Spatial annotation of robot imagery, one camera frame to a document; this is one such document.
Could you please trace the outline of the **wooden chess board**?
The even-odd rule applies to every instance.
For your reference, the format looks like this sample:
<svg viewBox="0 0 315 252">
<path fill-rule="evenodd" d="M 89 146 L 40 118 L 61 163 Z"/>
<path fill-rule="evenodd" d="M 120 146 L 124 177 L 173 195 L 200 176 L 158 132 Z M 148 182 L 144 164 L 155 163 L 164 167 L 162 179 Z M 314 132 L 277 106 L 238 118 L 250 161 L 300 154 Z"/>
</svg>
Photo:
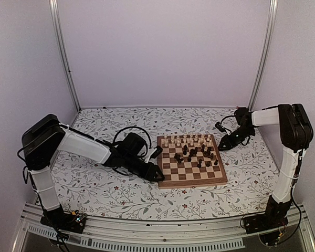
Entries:
<svg viewBox="0 0 315 252">
<path fill-rule="evenodd" d="M 157 144 L 163 149 L 157 163 L 165 176 L 164 181 L 158 182 L 160 189 L 216 186 L 227 183 L 227 175 L 212 134 L 173 134 L 173 144 L 169 142 L 170 136 L 172 135 L 157 137 Z M 168 139 L 168 147 L 163 146 L 162 139 Z M 184 158 L 182 163 L 177 163 L 174 159 L 175 153 Z M 197 167 L 199 159 L 203 160 L 201 168 Z M 206 162 L 211 162 L 211 166 L 206 167 Z"/>
</svg>

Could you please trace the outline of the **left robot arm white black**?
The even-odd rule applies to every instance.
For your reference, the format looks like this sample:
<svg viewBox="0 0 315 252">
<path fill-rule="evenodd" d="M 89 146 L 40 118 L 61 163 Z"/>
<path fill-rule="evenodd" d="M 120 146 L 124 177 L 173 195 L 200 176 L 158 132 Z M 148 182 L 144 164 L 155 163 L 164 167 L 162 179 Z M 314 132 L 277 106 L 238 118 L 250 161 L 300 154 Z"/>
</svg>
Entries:
<svg viewBox="0 0 315 252">
<path fill-rule="evenodd" d="M 102 140 L 59 121 L 56 115 L 48 114 L 34 124 L 21 137 L 22 147 L 17 156 L 25 164 L 25 177 L 30 177 L 39 203 L 47 213 L 47 219 L 57 228 L 64 227 L 68 220 L 63 213 L 57 171 L 70 169 L 79 175 L 78 162 L 114 170 L 121 175 L 135 175 L 149 182 L 165 179 L 161 168 L 152 162 L 161 153 L 160 146 L 153 147 L 150 138 L 144 139 L 135 131 L 138 126 L 129 126 L 120 140 L 116 133 L 112 140 Z"/>
</svg>

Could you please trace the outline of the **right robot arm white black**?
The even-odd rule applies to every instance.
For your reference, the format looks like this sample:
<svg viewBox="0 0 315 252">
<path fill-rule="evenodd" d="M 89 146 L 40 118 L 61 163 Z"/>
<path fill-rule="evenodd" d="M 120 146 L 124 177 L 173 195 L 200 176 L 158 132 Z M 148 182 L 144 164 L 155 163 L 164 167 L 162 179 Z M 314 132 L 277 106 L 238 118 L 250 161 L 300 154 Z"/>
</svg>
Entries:
<svg viewBox="0 0 315 252">
<path fill-rule="evenodd" d="M 279 104 L 257 111 L 240 107 L 234 112 L 239 127 L 223 136 L 219 151 L 228 151 L 255 135 L 255 129 L 266 125 L 279 125 L 283 158 L 276 188 L 268 203 L 290 205 L 292 189 L 300 174 L 302 159 L 313 139 L 313 128 L 307 113 L 300 103 Z"/>
</svg>

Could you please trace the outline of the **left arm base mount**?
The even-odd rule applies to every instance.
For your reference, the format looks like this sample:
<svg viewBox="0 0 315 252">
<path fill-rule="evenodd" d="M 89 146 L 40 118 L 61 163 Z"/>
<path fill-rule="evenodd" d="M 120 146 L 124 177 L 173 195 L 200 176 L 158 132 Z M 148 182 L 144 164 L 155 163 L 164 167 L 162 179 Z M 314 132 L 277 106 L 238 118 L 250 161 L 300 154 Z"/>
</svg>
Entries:
<svg viewBox="0 0 315 252">
<path fill-rule="evenodd" d="M 86 213 L 78 210 L 65 212 L 61 205 L 57 209 L 44 210 L 40 223 L 53 229 L 82 234 L 86 225 Z"/>
</svg>

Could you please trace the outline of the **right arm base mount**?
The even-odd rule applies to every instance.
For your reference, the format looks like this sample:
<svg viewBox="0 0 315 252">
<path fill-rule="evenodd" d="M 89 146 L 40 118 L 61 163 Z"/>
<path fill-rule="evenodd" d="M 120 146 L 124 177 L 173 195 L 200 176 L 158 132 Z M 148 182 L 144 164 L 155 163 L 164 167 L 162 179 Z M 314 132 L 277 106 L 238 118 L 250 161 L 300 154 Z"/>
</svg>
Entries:
<svg viewBox="0 0 315 252">
<path fill-rule="evenodd" d="M 265 212 L 245 214 L 240 219 L 240 226 L 246 234 L 265 232 L 259 235 L 260 241 L 265 246 L 276 246 L 286 232 L 288 219 L 286 216 L 279 218 L 267 217 Z"/>
</svg>

